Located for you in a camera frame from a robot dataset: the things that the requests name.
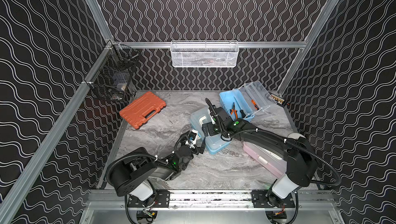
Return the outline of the blue toolbox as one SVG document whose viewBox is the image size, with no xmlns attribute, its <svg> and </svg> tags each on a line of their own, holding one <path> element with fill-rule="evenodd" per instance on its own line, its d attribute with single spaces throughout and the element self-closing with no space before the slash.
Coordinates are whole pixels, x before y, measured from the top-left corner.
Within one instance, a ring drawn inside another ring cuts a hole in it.
<svg viewBox="0 0 396 224">
<path fill-rule="evenodd" d="M 206 150 L 209 154 L 216 154 L 230 144 L 230 142 L 221 138 L 220 129 L 213 124 L 209 107 L 201 108 L 192 113 L 190 122 L 192 128 L 199 132 L 201 140 L 205 141 Z"/>
<path fill-rule="evenodd" d="M 235 102 L 238 118 L 246 121 L 252 121 L 256 116 L 269 116 L 270 110 L 276 106 L 276 102 L 260 81 L 245 83 L 239 88 L 221 92 L 219 96 L 221 106 L 229 114 L 232 104 Z M 256 110 L 251 102 L 252 99 L 258 104 L 260 110 Z M 241 117 L 240 110 L 244 110 L 246 113 L 245 118 Z"/>
</svg>

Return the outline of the pink toolbox with clear lid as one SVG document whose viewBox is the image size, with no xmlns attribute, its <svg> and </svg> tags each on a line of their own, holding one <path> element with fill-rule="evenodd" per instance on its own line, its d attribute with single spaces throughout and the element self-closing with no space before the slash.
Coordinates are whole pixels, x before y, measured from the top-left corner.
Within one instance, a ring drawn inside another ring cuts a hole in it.
<svg viewBox="0 0 396 224">
<path fill-rule="evenodd" d="M 243 150 L 276 178 L 281 178 L 286 172 L 287 164 L 281 157 L 252 143 L 243 142 Z"/>
</svg>

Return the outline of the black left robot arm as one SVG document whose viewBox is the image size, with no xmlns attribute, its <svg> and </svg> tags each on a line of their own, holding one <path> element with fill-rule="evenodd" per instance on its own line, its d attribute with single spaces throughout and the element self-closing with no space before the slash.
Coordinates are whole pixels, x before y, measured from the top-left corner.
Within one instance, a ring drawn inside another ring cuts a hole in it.
<svg viewBox="0 0 396 224">
<path fill-rule="evenodd" d="M 151 201 L 156 196 L 156 190 L 149 178 L 165 181 L 177 178 L 195 156 L 204 153 L 205 147 L 205 138 L 198 131 L 187 131 L 179 137 L 172 152 L 165 158 L 159 159 L 140 147 L 114 160 L 108 166 L 105 178 L 117 196 Z"/>
</svg>

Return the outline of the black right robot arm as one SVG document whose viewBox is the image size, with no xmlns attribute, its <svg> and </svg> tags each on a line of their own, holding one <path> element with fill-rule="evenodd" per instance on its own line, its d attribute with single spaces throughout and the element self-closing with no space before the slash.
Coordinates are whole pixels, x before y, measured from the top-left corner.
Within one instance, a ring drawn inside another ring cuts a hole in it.
<svg viewBox="0 0 396 224">
<path fill-rule="evenodd" d="M 222 107 L 216 107 L 208 98 L 205 98 L 205 102 L 213 120 L 208 124 L 208 135 L 219 135 L 224 142 L 236 139 L 252 143 L 276 154 L 286 162 L 286 172 L 270 186 L 267 192 L 269 200 L 280 202 L 292 192 L 312 183 L 328 187 L 341 184 L 340 173 L 329 162 L 315 154 L 305 136 L 300 134 L 297 138 L 284 137 L 261 129 L 244 119 L 233 120 Z M 313 180 L 319 164 L 329 168 L 335 180 L 332 182 Z"/>
</svg>

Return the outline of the orange screwdriver in tray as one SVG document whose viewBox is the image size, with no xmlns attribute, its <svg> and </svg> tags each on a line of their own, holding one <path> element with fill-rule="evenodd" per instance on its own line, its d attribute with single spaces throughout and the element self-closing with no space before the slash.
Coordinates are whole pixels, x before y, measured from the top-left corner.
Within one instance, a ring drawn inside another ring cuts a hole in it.
<svg viewBox="0 0 396 224">
<path fill-rule="evenodd" d="M 254 107 L 256 108 L 256 110 L 260 110 L 258 104 L 253 99 L 251 100 L 251 102 L 254 105 Z"/>
</svg>

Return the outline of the red plastic tool case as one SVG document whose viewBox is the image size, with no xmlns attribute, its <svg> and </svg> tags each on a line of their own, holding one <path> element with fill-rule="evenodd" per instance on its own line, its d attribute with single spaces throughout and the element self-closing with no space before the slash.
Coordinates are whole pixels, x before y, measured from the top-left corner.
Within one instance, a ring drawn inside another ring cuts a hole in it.
<svg viewBox="0 0 396 224">
<path fill-rule="evenodd" d="M 154 93 L 146 92 L 122 109 L 120 116 L 138 130 L 166 106 L 166 102 Z"/>
</svg>

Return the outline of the screwdriver bit holder box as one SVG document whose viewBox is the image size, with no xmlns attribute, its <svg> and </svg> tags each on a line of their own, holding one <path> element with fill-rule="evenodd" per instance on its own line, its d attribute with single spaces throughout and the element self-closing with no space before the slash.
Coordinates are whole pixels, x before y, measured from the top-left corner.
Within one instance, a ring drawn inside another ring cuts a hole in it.
<svg viewBox="0 0 396 224">
<path fill-rule="evenodd" d="M 282 107 L 287 105 L 287 101 L 284 98 L 280 97 L 279 95 L 270 93 L 270 96 L 276 102 L 277 105 Z"/>
</svg>

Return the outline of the white tape roll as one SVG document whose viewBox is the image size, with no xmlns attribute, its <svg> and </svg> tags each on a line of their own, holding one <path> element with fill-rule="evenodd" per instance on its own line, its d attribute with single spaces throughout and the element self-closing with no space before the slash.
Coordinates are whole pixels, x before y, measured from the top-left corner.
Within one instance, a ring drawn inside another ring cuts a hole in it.
<svg viewBox="0 0 396 224">
<path fill-rule="evenodd" d="M 295 139 L 295 140 L 298 140 L 300 137 L 305 138 L 304 135 L 302 135 L 302 134 L 300 134 L 300 133 L 297 133 L 297 132 L 290 133 L 287 137 L 288 137 L 288 138 Z"/>
</svg>

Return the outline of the orange handled pliers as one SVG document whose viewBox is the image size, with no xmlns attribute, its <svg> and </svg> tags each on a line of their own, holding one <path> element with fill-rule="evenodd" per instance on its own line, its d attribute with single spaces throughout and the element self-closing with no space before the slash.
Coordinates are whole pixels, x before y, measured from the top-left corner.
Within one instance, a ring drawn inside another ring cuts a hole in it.
<svg viewBox="0 0 396 224">
<path fill-rule="evenodd" d="M 238 119 L 238 111 L 236 110 L 236 104 L 233 102 L 232 108 L 230 109 L 230 115 L 234 116 L 235 120 Z"/>
</svg>

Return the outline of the black handled screwdriver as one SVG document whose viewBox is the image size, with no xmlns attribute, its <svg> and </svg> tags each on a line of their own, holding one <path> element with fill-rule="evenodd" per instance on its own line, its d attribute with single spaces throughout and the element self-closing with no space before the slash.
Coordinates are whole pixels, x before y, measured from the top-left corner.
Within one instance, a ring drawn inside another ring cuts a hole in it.
<svg viewBox="0 0 396 224">
<path fill-rule="evenodd" d="M 241 114 L 241 117 L 242 117 L 242 118 L 245 118 L 245 117 L 246 117 L 246 113 L 244 112 L 244 110 L 240 110 L 240 114 Z"/>
</svg>

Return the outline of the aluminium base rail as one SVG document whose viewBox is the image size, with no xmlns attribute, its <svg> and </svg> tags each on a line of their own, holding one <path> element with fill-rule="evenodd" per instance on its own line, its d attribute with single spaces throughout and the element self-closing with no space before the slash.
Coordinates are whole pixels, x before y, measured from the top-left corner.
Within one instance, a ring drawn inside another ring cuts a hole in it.
<svg viewBox="0 0 396 224">
<path fill-rule="evenodd" d="M 285 199 L 278 199 L 267 190 L 157 190 L 145 201 L 134 196 L 131 196 L 127 201 L 128 208 L 138 210 L 205 210 L 213 208 L 275 211 L 293 209 L 298 206 L 298 201 L 292 194 L 289 194 Z"/>
</svg>

